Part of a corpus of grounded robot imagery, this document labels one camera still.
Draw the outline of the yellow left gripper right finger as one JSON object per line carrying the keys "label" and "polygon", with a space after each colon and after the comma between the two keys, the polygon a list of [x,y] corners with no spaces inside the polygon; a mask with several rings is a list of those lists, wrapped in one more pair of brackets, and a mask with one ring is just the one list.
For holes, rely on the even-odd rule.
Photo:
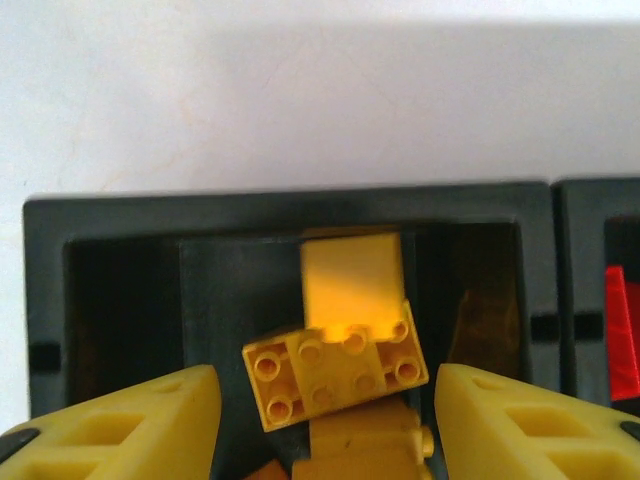
{"label": "yellow left gripper right finger", "polygon": [[449,480],[640,480],[640,418],[461,364],[436,374]]}

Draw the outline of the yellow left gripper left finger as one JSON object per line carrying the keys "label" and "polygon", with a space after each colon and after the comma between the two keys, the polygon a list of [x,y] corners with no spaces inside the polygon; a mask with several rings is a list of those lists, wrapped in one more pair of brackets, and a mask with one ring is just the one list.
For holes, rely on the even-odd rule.
{"label": "yellow left gripper left finger", "polygon": [[221,406],[199,365],[34,418],[0,435],[0,480],[209,480]]}

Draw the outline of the yellow lego brick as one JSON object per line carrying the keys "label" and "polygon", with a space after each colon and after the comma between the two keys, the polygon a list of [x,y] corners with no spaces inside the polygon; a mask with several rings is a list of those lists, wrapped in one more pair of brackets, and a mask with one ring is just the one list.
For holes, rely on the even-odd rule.
{"label": "yellow lego brick", "polygon": [[406,299],[399,234],[309,240],[300,258],[308,328],[328,343],[358,329],[372,341],[395,337]]}
{"label": "yellow lego brick", "polygon": [[245,345],[242,357],[266,432],[429,380],[408,302],[389,340],[369,340],[356,330],[344,342],[328,343],[317,329],[290,330]]}
{"label": "yellow lego brick", "polygon": [[434,438],[400,398],[370,402],[309,422],[310,457],[292,480],[434,480]]}

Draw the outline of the red lego brick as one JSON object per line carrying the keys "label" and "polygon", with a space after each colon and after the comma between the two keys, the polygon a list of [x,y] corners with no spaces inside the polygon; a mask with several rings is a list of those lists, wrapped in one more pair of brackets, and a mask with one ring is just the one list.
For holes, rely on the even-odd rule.
{"label": "red lego brick", "polygon": [[622,266],[606,269],[605,307],[611,399],[640,397],[640,283]]}

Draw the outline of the black plastic bin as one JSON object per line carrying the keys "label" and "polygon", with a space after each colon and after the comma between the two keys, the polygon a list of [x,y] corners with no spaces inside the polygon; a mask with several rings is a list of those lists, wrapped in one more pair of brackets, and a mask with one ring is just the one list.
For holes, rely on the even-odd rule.
{"label": "black plastic bin", "polygon": [[31,413],[213,365],[223,418],[211,475],[309,454],[304,424],[265,433],[241,349],[303,323],[300,244],[396,230],[430,370],[466,362],[560,385],[556,261],[541,182],[28,201]]}
{"label": "black plastic bin", "polygon": [[640,176],[552,185],[561,327],[561,388],[609,407],[605,271],[640,283]]}

